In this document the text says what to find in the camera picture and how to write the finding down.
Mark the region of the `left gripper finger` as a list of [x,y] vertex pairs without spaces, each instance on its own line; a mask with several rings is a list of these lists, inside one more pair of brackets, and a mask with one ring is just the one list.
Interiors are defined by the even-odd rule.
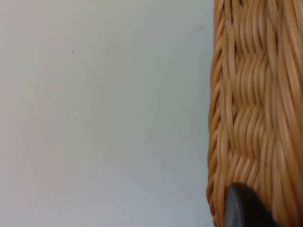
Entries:
[[279,227],[255,191],[244,183],[228,187],[225,227]]

